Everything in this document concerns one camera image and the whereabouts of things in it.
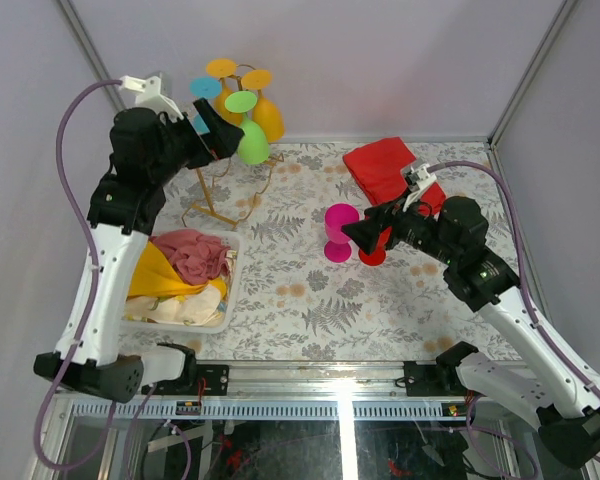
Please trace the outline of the magenta plastic wine glass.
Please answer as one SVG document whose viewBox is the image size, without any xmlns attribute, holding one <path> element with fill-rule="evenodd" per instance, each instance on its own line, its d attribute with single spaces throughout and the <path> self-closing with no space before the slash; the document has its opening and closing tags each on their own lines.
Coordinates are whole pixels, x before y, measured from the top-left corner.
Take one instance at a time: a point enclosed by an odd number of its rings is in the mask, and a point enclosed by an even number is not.
<svg viewBox="0 0 600 480">
<path fill-rule="evenodd" d="M 359 221 L 359 212 L 350 204 L 334 204 L 326 210 L 324 227 L 327 242 L 323 253 L 334 263 L 347 261 L 352 255 L 350 238 L 342 231 L 343 225 Z"/>
</svg>

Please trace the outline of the green plastic wine glass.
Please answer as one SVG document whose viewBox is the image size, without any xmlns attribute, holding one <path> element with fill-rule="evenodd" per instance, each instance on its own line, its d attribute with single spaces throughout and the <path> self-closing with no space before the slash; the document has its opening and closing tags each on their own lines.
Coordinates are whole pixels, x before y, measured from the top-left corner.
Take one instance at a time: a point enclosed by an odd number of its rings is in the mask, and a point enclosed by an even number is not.
<svg viewBox="0 0 600 480">
<path fill-rule="evenodd" d="M 257 102 L 257 95 L 247 90 L 236 91 L 225 100 L 225 108 L 230 113 L 242 115 L 239 128 L 243 137 L 239 142 L 237 155 L 247 165 L 264 163 L 270 154 L 269 142 L 263 129 L 249 117 Z"/>
</svg>

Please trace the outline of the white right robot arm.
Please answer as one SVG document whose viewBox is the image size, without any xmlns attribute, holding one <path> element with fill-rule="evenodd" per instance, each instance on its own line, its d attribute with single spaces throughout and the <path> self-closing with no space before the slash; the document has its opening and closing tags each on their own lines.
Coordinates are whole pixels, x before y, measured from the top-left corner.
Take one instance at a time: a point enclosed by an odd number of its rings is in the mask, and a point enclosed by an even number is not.
<svg viewBox="0 0 600 480">
<path fill-rule="evenodd" d="M 443 263 L 454 296 L 490 323 L 517 351 L 533 379 L 497 366 L 460 343 L 437 359 L 436 382 L 447 394 L 464 388 L 498 402 L 535 429 L 563 465 L 579 469 L 600 453 L 600 374 L 565 341 L 522 289 L 519 276 L 486 245 L 489 223 L 469 198 L 447 199 L 437 216 L 400 199 L 366 210 L 341 230 L 371 253 L 404 242 Z"/>
</svg>

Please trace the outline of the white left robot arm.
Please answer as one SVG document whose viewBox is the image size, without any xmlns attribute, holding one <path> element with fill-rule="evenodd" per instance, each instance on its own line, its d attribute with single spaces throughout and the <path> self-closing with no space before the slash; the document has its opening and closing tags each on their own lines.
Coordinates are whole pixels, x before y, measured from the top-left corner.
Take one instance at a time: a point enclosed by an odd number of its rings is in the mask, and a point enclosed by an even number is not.
<svg viewBox="0 0 600 480">
<path fill-rule="evenodd" d="M 122 355 L 118 343 L 132 276 L 166 203 L 166 184 L 184 168 L 231 157 L 244 135 L 206 99 L 193 105 L 208 128 L 204 134 L 186 116 L 173 120 L 144 107 L 114 117 L 110 167 L 81 219 L 88 250 L 74 306 L 54 350 L 33 365 L 54 388 L 127 403 L 147 385 L 166 384 L 181 395 L 198 385 L 191 349 L 160 343 L 142 355 Z"/>
</svg>

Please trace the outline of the red plastic wine glass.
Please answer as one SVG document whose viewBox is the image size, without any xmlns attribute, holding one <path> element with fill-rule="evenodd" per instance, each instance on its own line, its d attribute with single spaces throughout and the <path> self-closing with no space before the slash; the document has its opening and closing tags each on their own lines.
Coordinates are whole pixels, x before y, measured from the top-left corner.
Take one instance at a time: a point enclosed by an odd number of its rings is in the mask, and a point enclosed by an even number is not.
<svg viewBox="0 0 600 480">
<path fill-rule="evenodd" d="M 378 243 L 375 250 L 371 254 L 366 254 L 364 251 L 358 251 L 360 261 L 367 266 L 379 266 L 386 259 L 385 246 L 389 240 L 391 229 L 387 228 L 378 238 Z"/>
</svg>

